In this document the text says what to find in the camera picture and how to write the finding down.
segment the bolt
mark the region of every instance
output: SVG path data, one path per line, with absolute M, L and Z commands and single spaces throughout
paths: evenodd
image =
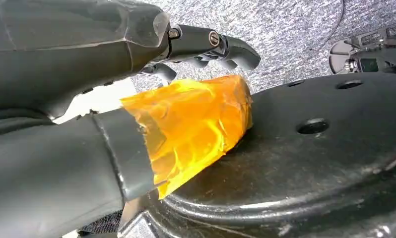
M 179 38 L 180 34 L 178 29 L 170 29 L 169 30 L 169 38 L 170 39 L 175 39 L 175 38 Z
M 210 40 L 210 44 L 214 47 L 217 47 L 220 44 L 220 37 L 218 36 L 218 33 L 215 31 L 210 31 L 210 34 L 208 35 L 208 39 Z

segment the yellow tape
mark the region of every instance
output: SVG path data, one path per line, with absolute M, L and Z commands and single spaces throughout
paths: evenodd
M 233 148 L 252 126 L 248 86 L 240 76 L 168 87 L 121 99 L 143 128 L 159 199 Z

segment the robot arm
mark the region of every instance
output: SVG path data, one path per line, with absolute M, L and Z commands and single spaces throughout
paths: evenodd
M 260 57 L 212 29 L 170 27 L 129 1 L 0 1 L 0 237 L 58 237 L 155 188 L 124 109 L 55 125 L 73 97 L 165 62 L 245 69 Z

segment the black metal base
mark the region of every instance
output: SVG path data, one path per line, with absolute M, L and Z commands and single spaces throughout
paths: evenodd
M 253 96 L 238 145 L 127 237 L 396 237 L 396 74 L 298 81 Z

